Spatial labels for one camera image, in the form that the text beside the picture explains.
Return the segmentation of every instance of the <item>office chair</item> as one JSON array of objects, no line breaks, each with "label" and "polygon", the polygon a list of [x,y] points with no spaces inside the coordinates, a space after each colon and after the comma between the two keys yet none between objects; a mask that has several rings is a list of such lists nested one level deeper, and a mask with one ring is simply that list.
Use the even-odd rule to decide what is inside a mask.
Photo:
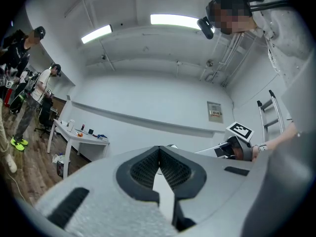
[{"label": "office chair", "polygon": [[34,132],[36,130],[42,131],[43,133],[40,135],[40,138],[43,136],[43,134],[47,133],[50,134],[50,129],[53,126],[53,121],[49,120],[50,115],[50,108],[52,107],[53,103],[50,98],[44,98],[43,104],[41,107],[41,113],[39,116],[39,122],[44,128],[35,128]]}]

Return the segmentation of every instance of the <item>wooden floor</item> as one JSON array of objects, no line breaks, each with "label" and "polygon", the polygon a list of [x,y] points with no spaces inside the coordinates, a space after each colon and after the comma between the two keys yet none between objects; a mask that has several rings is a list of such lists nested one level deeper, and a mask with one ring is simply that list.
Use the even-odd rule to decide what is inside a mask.
[{"label": "wooden floor", "polygon": [[[3,125],[7,128],[6,134],[8,140],[11,140],[14,135],[15,129],[21,120],[25,109],[25,104],[22,107],[20,114],[13,115],[10,113],[9,108],[3,107],[2,119]],[[2,175],[15,197],[21,197],[15,182],[9,177],[9,173],[18,183],[20,191],[25,198],[26,202],[34,205],[36,201],[52,186],[62,180],[57,175],[56,164],[52,163],[52,158],[55,154],[65,153],[67,143],[61,136],[54,135],[50,154],[46,152],[49,135],[43,135],[40,138],[40,131],[34,132],[35,127],[40,127],[38,114],[34,116],[30,126],[24,133],[24,139],[29,141],[24,152],[16,150],[10,145],[10,152],[15,159],[17,165],[17,172],[12,174],[8,167],[5,166],[6,171],[2,168]],[[88,160],[82,156],[77,156],[77,153],[72,149],[70,153],[69,174],[71,175],[84,165],[88,164]]]}]

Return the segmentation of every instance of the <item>fluorescent light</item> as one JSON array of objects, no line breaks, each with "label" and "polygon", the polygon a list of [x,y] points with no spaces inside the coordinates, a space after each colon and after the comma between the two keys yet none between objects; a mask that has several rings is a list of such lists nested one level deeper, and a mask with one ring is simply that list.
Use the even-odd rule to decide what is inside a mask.
[{"label": "fluorescent light", "polygon": [[171,15],[171,14],[152,14],[150,15],[152,25],[174,25],[174,26],[185,26],[201,30],[198,26],[197,18]]},{"label": "fluorescent light", "polygon": [[112,28],[110,25],[104,26],[98,30],[95,30],[94,32],[84,36],[83,38],[81,38],[83,44],[86,44],[87,42],[94,40],[98,37],[101,37],[105,34],[110,34],[112,32]]}]

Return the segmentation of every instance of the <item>ladder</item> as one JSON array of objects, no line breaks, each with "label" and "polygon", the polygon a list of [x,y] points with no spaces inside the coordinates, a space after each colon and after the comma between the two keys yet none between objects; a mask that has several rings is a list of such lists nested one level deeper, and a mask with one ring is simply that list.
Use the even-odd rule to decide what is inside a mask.
[{"label": "ladder", "polygon": [[[263,142],[267,141],[267,135],[268,135],[268,127],[278,123],[280,127],[280,133],[283,133],[284,131],[284,123],[280,112],[280,107],[278,106],[276,96],[272,92],[272,90],[269,90],[271,99],[268,100],[266,103],[262,104],[260,101],[257,101],[258,107],[259,107],[259,113],[261,117],[261,123],[262,123],[262,133],[263,133]],[[271,122],[267,123],[266,115],[265,115],[265,109],[268,108],[270,105],[274,106],[276,110],[277,118],[272,120]]]}]

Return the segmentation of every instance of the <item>ceiling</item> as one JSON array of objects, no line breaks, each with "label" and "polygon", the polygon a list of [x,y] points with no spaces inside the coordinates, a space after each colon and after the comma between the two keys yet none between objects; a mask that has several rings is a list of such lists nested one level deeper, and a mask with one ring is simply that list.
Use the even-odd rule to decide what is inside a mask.
[{"label": "ceiling", "polygon": [[[201,31],[179,26],[153,26],[151,14],[177,14],[202,18],[210,0],[62,0],[63,27],[71,34],[88,70],[106,73],[110,63],[101,58],[104,49],[115,70],[152,70],[175,76],[191,76],[204,80],[214,73],[222,61],[232,36],[221,36],[215,31],[214,39],[207,40]],[[113,33],[82,44],[81,38],[95,29],[110,24]],[[245,35],[231,63],[217,74],[213,82],[222,83],[233,73],[253,42]],[[213,67],[206,62],[213,60]]]}]

